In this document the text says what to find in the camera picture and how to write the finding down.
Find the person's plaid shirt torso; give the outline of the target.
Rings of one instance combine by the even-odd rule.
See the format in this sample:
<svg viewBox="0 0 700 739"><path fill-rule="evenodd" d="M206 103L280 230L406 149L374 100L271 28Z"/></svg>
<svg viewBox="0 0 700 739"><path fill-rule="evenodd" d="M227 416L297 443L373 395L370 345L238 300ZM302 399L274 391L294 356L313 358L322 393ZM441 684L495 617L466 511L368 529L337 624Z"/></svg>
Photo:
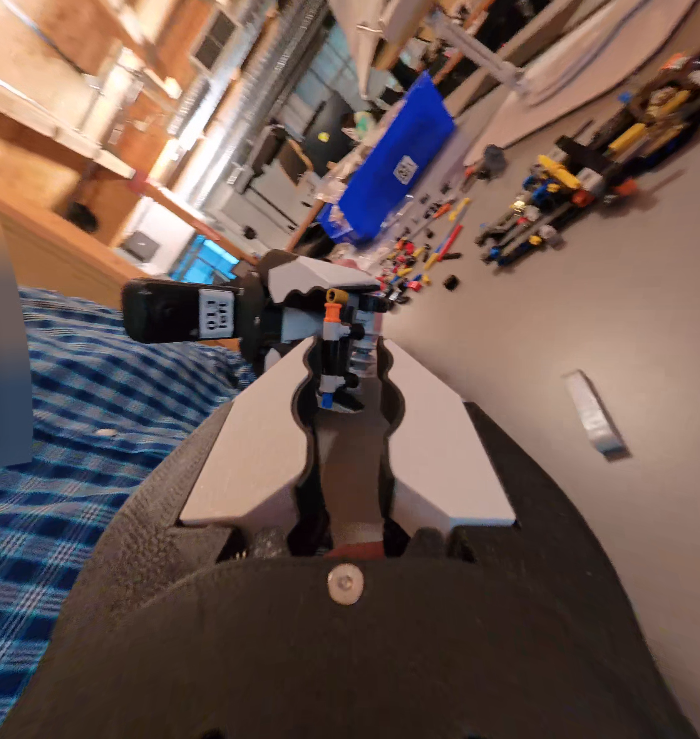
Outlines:
<svg viewBox="0 0 700 739"><path fill-rule="evenodd" d="M83 565L144 479L255 380L238 351L145 345L120 311L19 287L31 365L31 460L0 471L0 726Z"/></svg>

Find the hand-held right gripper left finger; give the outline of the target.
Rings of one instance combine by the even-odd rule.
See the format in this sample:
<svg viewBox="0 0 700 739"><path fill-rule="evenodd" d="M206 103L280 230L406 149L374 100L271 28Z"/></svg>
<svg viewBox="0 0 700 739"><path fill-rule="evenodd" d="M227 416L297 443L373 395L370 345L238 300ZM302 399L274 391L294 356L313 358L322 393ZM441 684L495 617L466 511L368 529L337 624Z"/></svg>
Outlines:
<svg viewBox="0 0 700 739"><path fill-rule="evenodd" d="M231 402L179 521L294 528L321 511L319 339L303 339Z"/></svg>

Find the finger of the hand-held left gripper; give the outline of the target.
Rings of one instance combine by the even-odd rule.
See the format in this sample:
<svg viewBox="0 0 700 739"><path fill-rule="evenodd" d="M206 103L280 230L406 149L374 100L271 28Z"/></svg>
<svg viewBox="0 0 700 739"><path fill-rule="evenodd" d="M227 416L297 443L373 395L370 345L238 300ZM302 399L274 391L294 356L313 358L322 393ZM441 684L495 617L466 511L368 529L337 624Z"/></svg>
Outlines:
<svg viewBox="0 0 700 739"><path fill-rule="evenodd" d="M305 338L322 333L323 312L269 307L263 312L263 372Z"/></svg>
<svg viewBox="0 0 700 739"><path fill-rule="evenodd" d="M305 296L331 289L374 293L378 289L375 278L362 270L306 256L269 268L267 279L270 298L276 304L284 303L293 293Z"/></svg>

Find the small black grey lego assembly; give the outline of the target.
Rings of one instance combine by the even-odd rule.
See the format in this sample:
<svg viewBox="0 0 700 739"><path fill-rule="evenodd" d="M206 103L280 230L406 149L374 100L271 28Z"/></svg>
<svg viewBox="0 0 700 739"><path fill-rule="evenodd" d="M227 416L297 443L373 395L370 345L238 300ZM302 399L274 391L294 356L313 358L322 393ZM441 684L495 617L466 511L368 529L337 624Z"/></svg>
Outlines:
<svg viewBox="0 0 700 739"><path fill-rule="evenodd" d="M383 316L390 306L379 293L327 290L316 382L319 408L346 414L363 411L360 381L374 367Z"/></svg>

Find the grey rounded mat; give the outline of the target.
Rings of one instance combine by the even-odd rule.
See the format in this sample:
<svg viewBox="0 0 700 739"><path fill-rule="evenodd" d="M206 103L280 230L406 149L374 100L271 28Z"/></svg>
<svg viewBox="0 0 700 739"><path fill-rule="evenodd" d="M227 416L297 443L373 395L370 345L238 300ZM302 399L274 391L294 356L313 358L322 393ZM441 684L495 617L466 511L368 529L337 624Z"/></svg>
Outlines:
<svg viewBox="0 0 700 739"><path fill-rule="evenodd" d="M497 88L496 105L471 112L479 125L463 164L488 145L505 149L617 87L659 51L696 2L606 2L524 70L527 90Z"/></svg>

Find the flat grey lego beam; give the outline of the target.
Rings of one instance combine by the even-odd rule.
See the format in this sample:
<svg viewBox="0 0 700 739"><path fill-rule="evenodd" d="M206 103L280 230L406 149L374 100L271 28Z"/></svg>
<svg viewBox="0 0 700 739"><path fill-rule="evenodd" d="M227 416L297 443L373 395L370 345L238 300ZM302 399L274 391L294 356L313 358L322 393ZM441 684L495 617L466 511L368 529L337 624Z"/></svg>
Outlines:
<svg viewBox="0 0 700 739"><path fill-rule="evenodd" d="M591 447L608 461L630 457L626 441L589 377L575 370L563 380Z"/></svg>

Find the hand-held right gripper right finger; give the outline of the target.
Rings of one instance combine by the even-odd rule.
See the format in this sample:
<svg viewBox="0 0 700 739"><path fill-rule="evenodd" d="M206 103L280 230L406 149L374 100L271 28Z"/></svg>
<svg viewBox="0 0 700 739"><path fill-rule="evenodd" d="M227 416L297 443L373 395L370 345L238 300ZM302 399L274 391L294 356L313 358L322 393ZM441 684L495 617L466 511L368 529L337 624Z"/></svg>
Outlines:
<svg viewBox="0 0 700 739"><path fill-rule="evenodd" d="M393 341L377 343L382 515L402 530L509 527L515 512L460 396Z"/></svg>

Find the large lego chassis assembly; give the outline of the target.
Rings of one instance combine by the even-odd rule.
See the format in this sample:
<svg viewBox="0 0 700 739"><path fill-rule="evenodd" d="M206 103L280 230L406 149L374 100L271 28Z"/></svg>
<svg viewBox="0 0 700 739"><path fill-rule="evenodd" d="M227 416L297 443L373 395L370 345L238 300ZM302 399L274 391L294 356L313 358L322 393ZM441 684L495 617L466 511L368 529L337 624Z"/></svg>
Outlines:
<svg viewBox="0 0 700 739"><path fill-rule="evenodd" d="M485 264L501 270L558 247L570 223L631 198L638 177L687 145L700 130L700 49L674 54L618 99L616 113L593 132L588 122L536 158L508 210L476 237Z"/></svg>

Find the blue plastic bin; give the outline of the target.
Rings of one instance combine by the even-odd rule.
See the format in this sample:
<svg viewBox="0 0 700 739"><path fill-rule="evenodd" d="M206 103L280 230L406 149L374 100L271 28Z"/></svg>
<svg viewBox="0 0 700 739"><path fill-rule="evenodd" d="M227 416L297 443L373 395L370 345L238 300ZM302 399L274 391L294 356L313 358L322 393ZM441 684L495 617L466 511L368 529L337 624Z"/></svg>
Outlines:
<svg viewBox="0 0 700 739"><path fill-rule="evenodd" d="M456 124L429 73L423 72L400 101L398 112L351 174L337 203L318 223L336 244L374 240L444 148Z"/></svg>

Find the scattered small lego pieces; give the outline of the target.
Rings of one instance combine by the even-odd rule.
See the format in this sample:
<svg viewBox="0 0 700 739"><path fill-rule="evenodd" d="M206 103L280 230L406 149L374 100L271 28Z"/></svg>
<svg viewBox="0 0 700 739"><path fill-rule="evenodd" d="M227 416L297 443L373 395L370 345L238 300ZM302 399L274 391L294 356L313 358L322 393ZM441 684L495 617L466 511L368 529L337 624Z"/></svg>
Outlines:
<svg viewBox="0 0 700 739"><path fill-rule="evenodd" d="M470 196L436 201L412 227L406 227L380 263L380 297L403 305L430 283L432 268L453 255Z"/></svg>

